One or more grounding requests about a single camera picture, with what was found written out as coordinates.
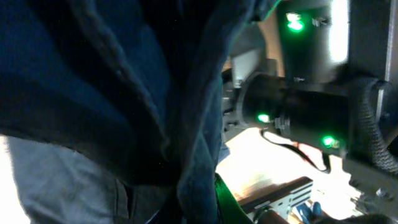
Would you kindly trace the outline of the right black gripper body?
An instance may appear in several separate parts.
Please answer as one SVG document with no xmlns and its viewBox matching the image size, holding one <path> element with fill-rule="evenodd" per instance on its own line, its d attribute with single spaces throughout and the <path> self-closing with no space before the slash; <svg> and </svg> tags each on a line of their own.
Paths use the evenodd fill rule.
<svg viewBox="0 0 398 224">
<path fill-rule="evenodd" d="M 331 172 L 330 156 L 338 156 L 351 176 L 350 186 L 361 193 L 357 206 L 366 213 L 397 216 L 397 97 L 389 97 L 381 116 L 373 103 L 390 84 L 360 77 L 344 85 L 291 85 L 256 72 L 234 86 L 227 70 L 223 87 L 227 139 L 259 128 L 316 147 L 326 173 Z"/>
</svg>

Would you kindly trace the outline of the navy blue shorts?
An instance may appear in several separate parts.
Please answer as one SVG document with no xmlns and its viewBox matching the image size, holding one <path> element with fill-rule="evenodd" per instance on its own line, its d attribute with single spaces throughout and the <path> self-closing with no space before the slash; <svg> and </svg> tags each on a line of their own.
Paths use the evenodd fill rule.
<svg viewBox="0 0 398 224">
<path fill-rule="evenodd" d="M 248 223 L 223 65 L 276 1 L 4 0 L 1 134 L 32 223 Z"/>
</svg>

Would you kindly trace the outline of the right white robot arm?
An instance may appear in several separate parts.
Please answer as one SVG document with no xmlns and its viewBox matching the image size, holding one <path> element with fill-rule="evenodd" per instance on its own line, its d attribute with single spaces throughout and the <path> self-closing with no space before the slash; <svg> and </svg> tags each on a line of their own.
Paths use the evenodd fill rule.
<svg viewBox="0 0 398 224">
<path fill-rule="evenodd" d="M 275 45 L 247 26 L 223 72 L 223 134 L 259 128 L 343 160 L 365 213 L 397 219 L 397 1 L 282 1 Z"/>
</svg>

